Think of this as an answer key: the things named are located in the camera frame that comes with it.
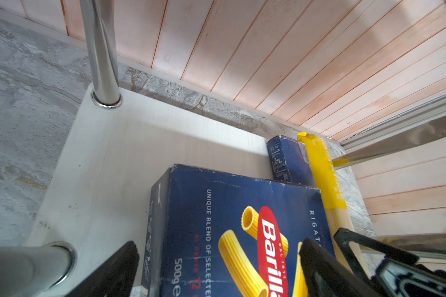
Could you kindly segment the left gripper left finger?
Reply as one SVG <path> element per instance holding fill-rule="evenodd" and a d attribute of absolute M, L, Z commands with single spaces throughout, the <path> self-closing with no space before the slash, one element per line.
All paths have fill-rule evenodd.
<path fill-rule="evenodd" d="M 138 262 L 138 249 L 128 241 L 66 296 L 129 297 Z"/>

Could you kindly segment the yellow Pastatime spaghetti bag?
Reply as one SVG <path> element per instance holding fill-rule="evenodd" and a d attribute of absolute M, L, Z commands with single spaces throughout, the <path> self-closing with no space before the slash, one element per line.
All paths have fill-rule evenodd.
<path fill-rule="evenodd" d="M 306 147 L 315 184 L 322 195 L 331 236 L 340 228 L 354 231 L 327 145 L 318 136 L 306 132 L 299 133 L 297 140 Z"/>

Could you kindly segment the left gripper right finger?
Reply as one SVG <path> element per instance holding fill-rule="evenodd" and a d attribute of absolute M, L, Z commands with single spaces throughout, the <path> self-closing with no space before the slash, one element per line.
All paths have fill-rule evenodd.
<path fill-rule="evenodd" d="M 311 297 L 377 297 L 379 294 L 344 268 L 314 240 L 303 241 L 301 268 Z"/>

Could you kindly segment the blue Barilla spaghetti box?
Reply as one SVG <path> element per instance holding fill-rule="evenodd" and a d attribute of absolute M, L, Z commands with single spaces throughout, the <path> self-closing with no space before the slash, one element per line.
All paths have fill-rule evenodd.
<path fill-rule="evenodd" d="M 276 181 L 316 187 L 306 146 L 286 136 L 276 136 L 267 144 L 273 177 Z"/>

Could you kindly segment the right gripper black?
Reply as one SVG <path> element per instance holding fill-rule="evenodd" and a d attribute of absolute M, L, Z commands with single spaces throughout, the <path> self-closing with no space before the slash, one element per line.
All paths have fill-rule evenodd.
<path fill-rule="evenodd" d="M 383 255 L 371 277 L 371 287 L 383 297 L 446 297 L 446 271 L 417 264 L 419 257 L 400 248 L 339 228 L 333 236 L 354 275 L 364 282 L 370 278 L 362 268 L 350 244 L 361 252 Z"/>

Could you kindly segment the blue Barilla rigatoni box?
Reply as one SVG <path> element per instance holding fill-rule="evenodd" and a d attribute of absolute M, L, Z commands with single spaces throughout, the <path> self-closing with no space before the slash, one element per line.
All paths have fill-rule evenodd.
<path fill-rule="evenodd" d="M 151 297 L 298 296 L 306 239 L 335 252 L 318 189 L 174 165 L 151 189 L 142 285 Z"/>

